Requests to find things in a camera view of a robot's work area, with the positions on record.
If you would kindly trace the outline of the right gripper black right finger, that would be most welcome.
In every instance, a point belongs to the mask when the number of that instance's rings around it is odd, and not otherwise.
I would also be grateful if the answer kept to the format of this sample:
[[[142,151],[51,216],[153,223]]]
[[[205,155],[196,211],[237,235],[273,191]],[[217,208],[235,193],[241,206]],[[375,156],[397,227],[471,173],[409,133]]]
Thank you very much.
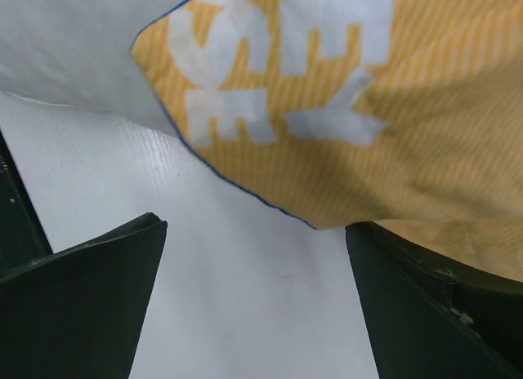
[[[381,378],[520,378],[522,284],[365,222],[346,247]]]

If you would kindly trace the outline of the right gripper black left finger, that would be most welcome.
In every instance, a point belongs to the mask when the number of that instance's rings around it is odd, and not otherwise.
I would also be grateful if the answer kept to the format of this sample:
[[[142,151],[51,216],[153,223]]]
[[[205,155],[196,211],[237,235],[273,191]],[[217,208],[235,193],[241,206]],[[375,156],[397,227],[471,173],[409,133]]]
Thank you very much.
[[[146,213],[1,278],[3,378],[127,378],[167,236]]]

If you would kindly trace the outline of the blue yellow Mickey pillowcase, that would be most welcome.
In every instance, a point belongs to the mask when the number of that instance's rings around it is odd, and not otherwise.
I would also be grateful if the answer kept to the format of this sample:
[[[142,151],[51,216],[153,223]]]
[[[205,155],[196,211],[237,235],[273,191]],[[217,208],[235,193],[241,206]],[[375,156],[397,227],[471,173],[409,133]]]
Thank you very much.
[[[187,0],[132,57],[221,179],[521,280],[522,0]]]

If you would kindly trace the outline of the white pillow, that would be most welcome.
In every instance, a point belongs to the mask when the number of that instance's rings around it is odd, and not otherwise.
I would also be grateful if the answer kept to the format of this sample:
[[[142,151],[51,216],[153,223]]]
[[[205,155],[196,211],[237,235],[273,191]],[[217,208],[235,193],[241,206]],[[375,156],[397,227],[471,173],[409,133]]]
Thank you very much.
[[[1,0],[1,89],[175,136],[131,47],[184,1]]]

